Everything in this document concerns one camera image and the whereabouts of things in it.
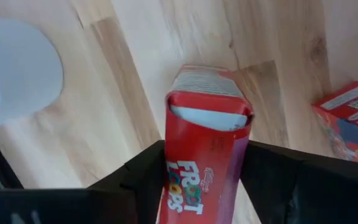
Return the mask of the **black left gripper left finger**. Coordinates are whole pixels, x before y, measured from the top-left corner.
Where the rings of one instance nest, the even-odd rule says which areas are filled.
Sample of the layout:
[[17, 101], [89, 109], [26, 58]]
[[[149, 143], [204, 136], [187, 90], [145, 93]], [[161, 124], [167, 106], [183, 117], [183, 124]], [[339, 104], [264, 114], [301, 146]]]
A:
[[159, 140], [89, 188], [98, 196], [94, 223], [153, 224], [157, 221], [165, 171]]

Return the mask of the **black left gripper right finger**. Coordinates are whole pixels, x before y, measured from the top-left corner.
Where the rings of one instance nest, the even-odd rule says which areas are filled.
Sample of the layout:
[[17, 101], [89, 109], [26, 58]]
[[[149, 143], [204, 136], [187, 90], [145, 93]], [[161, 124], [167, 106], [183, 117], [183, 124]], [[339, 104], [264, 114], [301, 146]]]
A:
[[262, 223], [358, 223], [358, 163], [251, 141], [241, 170]]

